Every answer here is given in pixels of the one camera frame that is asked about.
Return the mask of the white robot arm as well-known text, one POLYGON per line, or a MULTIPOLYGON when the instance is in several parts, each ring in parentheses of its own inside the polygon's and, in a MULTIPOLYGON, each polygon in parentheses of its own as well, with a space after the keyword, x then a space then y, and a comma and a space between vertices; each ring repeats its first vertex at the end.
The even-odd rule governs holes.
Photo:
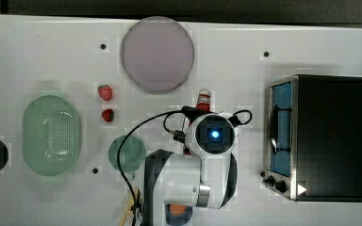
POLYGON ((238 125, 231 113, 202 115, 186 133, 189 155, 157 150, 145 158, 140 226, 168 226, 168 204, 221 209, 232 199, 238 125))

